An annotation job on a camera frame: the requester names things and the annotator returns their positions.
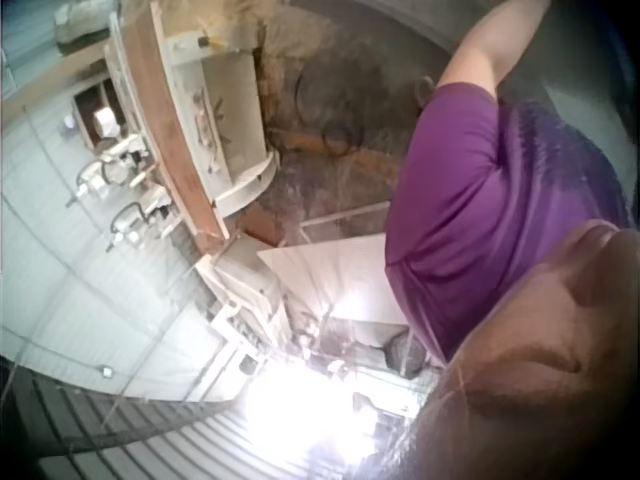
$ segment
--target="light fixture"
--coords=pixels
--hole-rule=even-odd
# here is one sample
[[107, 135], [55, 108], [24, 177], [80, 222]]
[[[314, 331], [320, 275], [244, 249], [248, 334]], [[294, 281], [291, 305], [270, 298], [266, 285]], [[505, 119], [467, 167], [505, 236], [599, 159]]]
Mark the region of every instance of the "light fixture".
[[102, 376], [104, 378], [113, 378], [113, 368], [109, 367], [108, 365], [102, 365], [100, 367], [100, 373], [102, 373]]

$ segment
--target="white wall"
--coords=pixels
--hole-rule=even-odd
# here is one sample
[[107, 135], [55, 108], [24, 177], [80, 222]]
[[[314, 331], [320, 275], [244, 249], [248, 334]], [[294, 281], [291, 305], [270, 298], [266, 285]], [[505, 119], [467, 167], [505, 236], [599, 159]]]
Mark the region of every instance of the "white wall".
[[[105, 252], [111, 218], [131, 194], [65, 207], [93, 156], [79, 133], [65, 138], [59, 126], [89, 83], [28, 112], [37, 136], [25, 117], [2, 132], [1, 352], [106, 393], [121, 393], [140, 369], [127, 395], [181, 400], [221, 342], [189, 304], [197, 289], [177, 281], [187, 260], [169, 239]], [[100, 365], [114, 378], [102, 378]]]

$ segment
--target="floor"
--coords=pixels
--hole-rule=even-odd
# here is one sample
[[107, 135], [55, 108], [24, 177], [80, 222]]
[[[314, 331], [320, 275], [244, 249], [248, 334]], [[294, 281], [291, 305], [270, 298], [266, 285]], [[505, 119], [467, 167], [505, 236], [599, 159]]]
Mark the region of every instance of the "floor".
[[[281, 169], [235, 220], [272, 245], [301, 243], [304, 220], [392, 198], [420, 113], [415, 81], [437, 78], [449, 57], [368, 7], [338, 3], [297, 1], [266, 25], [259, 86], [268, 137], [283, 152]], [[309, 141], [292, 142], [296, 135]], [[385, 216], [359, 215], [309, 235], [320, 241], [378, 233]]]

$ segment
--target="wall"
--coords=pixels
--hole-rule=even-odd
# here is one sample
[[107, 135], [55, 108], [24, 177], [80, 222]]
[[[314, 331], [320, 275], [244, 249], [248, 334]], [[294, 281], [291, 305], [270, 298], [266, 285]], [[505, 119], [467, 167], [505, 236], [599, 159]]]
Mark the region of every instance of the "wall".
[[2, 96], [13, 93], [62, 58], [55, 42], [53, 18], [65, 0], [2, 2], [2, 50], [15, 85], [4, 77]]
[[190, 237], [106, 253], [131, 194], [65, 207], [93, 155], [60, 126], [72, 95], [95, 80], [3, 125], [2, 354], [85, 388], [181, 400], [222, 342], [193, 303], [213, 298], [182, 254]]

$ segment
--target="black cable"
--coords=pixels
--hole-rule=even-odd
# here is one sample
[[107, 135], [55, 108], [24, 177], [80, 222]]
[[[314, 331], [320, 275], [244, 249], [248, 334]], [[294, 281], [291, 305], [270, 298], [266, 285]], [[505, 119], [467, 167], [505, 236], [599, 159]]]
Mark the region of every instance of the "black cable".
[[[296, 116], [298, 121], [303, 127], [310, 126], [309, 120], [304, 118], [302, 114], [302, 109], [300, 108], [300, 90], [302, 85], [302, 80], [304, 79], [307, 68], [309, 67], [311, 62], [305, 63], [305, 65], [300, 70], [298, 77], [296, 78], [296, 82], [293, 88], [293, 104]], [[327, 152], [329, 152], [333, 157], [340, 158], [344, 157], [353, 151], [362, 147], [364, 143], [364, 128], [362, 125], [356, 125], [354, 129], [350, 129], [349, 126], [342, 124], [338, 120], [329, 120], [320, 131], [320, 135], [322, 138], [322, 144], [324, 145]], [[346, 139], [346, 148], [344, 150], [336, 151], [329, 144], [329, 133], [330, 132], [341, 132]]]
[[138, 209], [138, 212], [140, 212], [140, 217], [142, 218], [144, 223], [146, 224], [149, 223], [149, 218], [144, 214], [144, 210], [142, 209], [142, 205], [140, 204], [140, 202], [132, 202], [115, 214], [115, 216], [113, 217], [113, 220], [111, 221], [111, 226], [109, 227], [109, 230], [111, 231], [111, 233], [119, 232], [119, 230], [116, 229], [116, 221], [118, 220], [118, 217], [120, 217], [120, 215], [125, 213], [127, 210], [131, 209], [131, 207], [136, 207]]

